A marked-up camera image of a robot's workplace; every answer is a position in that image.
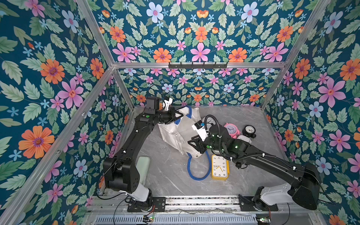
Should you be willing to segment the pink alarm clock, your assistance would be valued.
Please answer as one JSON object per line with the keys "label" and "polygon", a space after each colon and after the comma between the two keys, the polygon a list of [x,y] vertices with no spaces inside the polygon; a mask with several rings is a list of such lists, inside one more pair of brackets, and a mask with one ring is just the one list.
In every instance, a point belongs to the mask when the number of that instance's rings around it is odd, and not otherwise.
{"label": "pink alarm clock", "polygon": [[237,139],[237,137],[241,134],[237,126],[232,123],[226,123],[224,127],[227,129],[228,134],[233,139]]}

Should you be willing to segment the white twin-bell alarm clock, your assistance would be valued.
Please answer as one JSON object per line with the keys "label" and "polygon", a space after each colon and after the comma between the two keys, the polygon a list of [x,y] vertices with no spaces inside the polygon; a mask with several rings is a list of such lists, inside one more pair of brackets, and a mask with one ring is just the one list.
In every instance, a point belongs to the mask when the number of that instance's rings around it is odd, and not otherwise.
{"label": "white twin-bell alarm clock", "polygon": [[214,121],[214,119],[212,117],[208,117],[208,119],[206,120],[206,130],[209,130],[212,126],[216,126],[216,122]]}

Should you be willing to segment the yellow alarm clock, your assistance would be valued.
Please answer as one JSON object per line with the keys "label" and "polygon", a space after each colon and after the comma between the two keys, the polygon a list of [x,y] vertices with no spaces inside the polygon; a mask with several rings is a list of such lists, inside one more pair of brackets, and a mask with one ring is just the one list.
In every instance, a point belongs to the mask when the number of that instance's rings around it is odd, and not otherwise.
{"label": "yellow alarm clock", "polygon": [[212,155],[211,157],[211,177],[214,180],[225,181],[230,174],[229,162],[222,156]]}

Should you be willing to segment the black twin-bell alarm clock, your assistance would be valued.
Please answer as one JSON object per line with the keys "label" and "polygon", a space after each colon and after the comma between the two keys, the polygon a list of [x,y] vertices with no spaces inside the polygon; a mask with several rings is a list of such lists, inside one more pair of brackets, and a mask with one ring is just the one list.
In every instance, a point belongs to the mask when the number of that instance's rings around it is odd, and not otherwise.
{"label": "black twin-bell alarm clock", "polygon": [[242,134],[250,139],[254,139],[256,138],[256,129],[251,125],[246,125],[242,130]]}

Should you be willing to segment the white canvas bag blue handles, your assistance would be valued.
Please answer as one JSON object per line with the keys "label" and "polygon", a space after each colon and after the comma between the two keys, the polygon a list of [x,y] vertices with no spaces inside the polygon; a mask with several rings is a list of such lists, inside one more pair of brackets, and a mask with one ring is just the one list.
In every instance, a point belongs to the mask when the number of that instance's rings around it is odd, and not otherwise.
{"label": "white canvas bag blue handles", "polygon": [[199,108],[185,106],[179,109],[179,111],[184,114],[183,117],[170,124],[158,125],[160,134],[165,143],[177,149],[182,155],[188,156],[187,171],[190,178],[195,181],[202,181],[206,179],[211,173],[211,158],[209,154],[206,153],[209,164],[206,174],[203,177],[194,176],[190,169],[191,160],[199,158],[202,153],[200,153],[196,147],[193,147],[188,143],[191,138],[198,135],[198,132],[193,129],[193,127],[195,123],[201,120]]}

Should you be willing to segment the white square alarm clock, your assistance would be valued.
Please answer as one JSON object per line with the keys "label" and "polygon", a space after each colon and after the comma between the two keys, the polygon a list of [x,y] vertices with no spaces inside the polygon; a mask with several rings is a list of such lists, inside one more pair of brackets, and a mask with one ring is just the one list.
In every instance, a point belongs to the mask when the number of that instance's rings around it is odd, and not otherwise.
{"label": "white square alarm clock", "polygon": [[237,139],[238,139],[238,140],[242,140],[242,141],[244,141],[244,142],[247,142],[247,143],[249,143],[249,144],[251,144],[251,142],[252,142],[249,137],[244,136],[244,135],[239,135],[239,136],[237,137]]}

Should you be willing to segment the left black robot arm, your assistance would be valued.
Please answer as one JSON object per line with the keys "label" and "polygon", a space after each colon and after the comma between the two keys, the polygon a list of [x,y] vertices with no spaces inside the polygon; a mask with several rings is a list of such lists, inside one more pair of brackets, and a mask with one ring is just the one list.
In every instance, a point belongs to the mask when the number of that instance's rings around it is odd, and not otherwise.
{"label": "left black robot arm", "polygon": [[121,149],[103,163],[105,187],[126,193],[138,203],[152,204],[152,192],[140,182],[136,159],[143,143],[158,124],[170,124],[184,114],[174,107],[159,108],[160,99],[150,97],[143,112],[135,117],[135,124]]}

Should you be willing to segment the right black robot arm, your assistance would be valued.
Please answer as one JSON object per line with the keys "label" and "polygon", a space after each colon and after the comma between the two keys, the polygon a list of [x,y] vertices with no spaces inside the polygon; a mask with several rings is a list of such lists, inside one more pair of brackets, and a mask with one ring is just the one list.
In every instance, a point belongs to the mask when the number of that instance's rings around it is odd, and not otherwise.
{"label": "right black robot arm", "polygon": [[231,138],[221,125],[210,127],[205,138],[192,137],[188,144],[201,154],[211,150],[216,156],[235,163],[237,168],[251,165],[285,181],[284,185],[259,187],[253,198],[255,204],[296,203],[308,210],[317,209],[321,182],[315,165],[309,162],[300,165],[266,153],[247,141]]}

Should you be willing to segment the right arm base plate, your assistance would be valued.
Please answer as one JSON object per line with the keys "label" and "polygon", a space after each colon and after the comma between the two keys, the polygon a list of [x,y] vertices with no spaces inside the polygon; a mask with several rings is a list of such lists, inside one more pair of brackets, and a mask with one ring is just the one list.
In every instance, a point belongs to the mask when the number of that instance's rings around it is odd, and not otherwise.
{"label": "right arm base plate", "polygon": [[267,205],[259,198],[254,200],[253,196],[238,195],[239,205],[242,212],[278,212],[278,206]]}

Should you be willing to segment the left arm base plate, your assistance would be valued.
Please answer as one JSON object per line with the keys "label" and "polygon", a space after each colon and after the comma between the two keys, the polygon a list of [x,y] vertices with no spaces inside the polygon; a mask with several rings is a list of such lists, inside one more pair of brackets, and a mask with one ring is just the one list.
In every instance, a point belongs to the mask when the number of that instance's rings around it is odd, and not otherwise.
{"label": "left arm base plate", "polygon": [[145,202],[131,199],[128,204],[127,212],[164,212],[166,200],[165,197],[150,197]]}

